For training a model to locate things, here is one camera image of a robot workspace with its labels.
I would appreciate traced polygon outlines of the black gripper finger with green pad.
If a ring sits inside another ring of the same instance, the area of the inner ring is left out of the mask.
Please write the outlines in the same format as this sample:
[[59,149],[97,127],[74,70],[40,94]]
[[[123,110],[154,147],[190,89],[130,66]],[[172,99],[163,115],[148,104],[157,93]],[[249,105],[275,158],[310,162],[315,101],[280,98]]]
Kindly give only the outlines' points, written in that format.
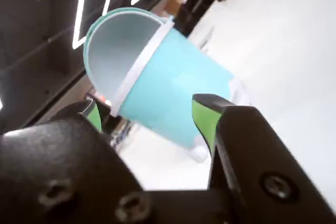
[[152,203],[85,116],[1,135],[1,223],[149,223]]
[[335,223],[335,214],[254,106],[194,94],[194,124],[220,160],[236,223]]

